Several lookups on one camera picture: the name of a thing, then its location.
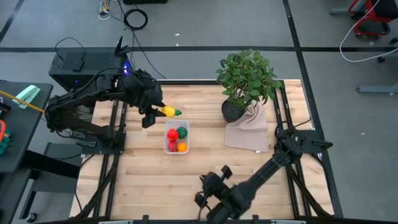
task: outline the yellow stick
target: yellow stick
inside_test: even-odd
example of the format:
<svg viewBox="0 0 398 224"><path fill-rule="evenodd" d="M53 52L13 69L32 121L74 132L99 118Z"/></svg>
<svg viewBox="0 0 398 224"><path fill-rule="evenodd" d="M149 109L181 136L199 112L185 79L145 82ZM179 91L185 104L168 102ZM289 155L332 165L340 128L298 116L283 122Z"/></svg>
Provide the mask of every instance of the yellow stick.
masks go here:
<svg viewBox="0 0 398 224"><path fill-rule="evenodd" d="M1 90L0 90L0 94L6 96L6 97L8 97L8 98L11 98L11 99L13 99L13 100L16 100L16 101L18 101L18 102L20 102L20 103L22 103L22 104L25 104L26 106L32 108L33 110L37 110L37 111L39 111L39 112L44 113L44 110L43 110L42 108L38 108L37 106L34 106L34 105L30 104L30 103L26 103L25 101L20 100L20 99L16 98L15 96L12 96L12 95L10 95L10 94L4 92L4 91L1 91Z"/></svg>

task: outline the table leg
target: table leg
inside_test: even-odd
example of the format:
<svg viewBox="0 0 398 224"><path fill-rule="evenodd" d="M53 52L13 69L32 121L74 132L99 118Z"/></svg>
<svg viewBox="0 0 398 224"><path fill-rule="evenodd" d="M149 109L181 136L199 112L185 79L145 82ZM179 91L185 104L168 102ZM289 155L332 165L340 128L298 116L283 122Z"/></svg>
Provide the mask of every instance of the table leg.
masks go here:
<svg viewBox="0 0 398 224"><path fill-rule="evenodd" d="M26 150L21 167L51 172L74 179L78 178L80 170L78 166L52 159L30 150Z"/></svg>

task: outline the concrete floor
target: concrete floor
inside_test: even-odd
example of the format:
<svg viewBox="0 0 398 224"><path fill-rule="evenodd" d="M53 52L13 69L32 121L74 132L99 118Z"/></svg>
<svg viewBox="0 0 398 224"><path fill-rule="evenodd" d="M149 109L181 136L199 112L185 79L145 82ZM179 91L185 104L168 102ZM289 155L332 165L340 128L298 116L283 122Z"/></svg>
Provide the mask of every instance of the concrete floor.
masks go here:
<svg viewBox="0 0 398 224"><path fill-rule="evenodd" d="M289 0L302 47L338 47L354 22L349 17L331 17L330 7L348 6L351 1ZM85 47L113 47L121 35L125 43L131 33L115 19L98 20L99 0L24 0L5 37L0 42L0 79L46 82L53 95L65 91L48 75L55 53L10 53L7 47L52 48L72 36ZM0 29L6 24L17 0L0 1ZM116 2L111 3L115 16ZM277 0L170 0L167 4L139 5L149 16L148 26L137 31L143 47L179 46L276 46L293 47L285 9ZM385 47L398 34L377 42L350 35L346 47ZM62 47L76 47L67 41ZM167 78L215 78L218 61L230 51L148 52L154 66ZM295 52L263 52L279 78L301 78ZM365 58L373 53L346 53ZM398 63L369 60L349 63L338 52L304 52L304 61L318 107L325 138L335 146L329 150L343 214L348 218L398 221L398 152L396 130L397 96L359 95L360 85L398 83ZM142 53L134 53L136 67L154 74ZM42 152L47 141L65 142L39 124L30 149ZM38 194L33 212L38 222L66 219L72 204L70 194ZM18 220L17 211L14 223Z"/></svg>

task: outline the clear plastic container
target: clear plastic container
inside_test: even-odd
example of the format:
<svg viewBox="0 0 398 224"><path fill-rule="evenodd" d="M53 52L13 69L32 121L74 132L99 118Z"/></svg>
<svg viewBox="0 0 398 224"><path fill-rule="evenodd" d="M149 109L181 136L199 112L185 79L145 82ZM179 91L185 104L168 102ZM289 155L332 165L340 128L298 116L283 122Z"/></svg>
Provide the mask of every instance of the clear plastic container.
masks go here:
<svg viewBox="0 0 398 224"><path fill-rule="evenodd" d="M169 131L170 128L174 128L177 129L179 127L183 127L187 130L188 135L183 138L183 139L177 139L177 143L185 143L187 145L187 150L185 152L170 152L169 151L169 140L167 139L167 132ZM187 120L179 120L179 119L175 119L175 120L168 120L166 122L165 125L165 131L164 131L164 147L163 147L163 151L167 154L173 154L173 155L184 155L186 153L188 153L189 151L189 135L191 135L191 133L189 132L189 121Z"/></svg>

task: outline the red toy strawberry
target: red toy strawberry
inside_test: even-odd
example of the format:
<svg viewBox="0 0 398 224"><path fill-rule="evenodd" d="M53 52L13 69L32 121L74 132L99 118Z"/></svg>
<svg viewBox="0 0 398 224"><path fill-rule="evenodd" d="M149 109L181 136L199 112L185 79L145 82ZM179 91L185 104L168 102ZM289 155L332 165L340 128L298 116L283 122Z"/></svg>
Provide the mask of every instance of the red toy strawberry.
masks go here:
<svg viewBox="0 0 398 224"><path fill-rule="evenodd" d="M167 139L169 141L175 141L178 138L178 132L176 129L171 128L169 129L168 133L167 133Z"/></svg>
<svg viewBox="0 0 398 224"><path fill-rule="evenodd" d="M170 152L177 152L177 142L176 141L170 141L169 142L169 151Z"/></svg>

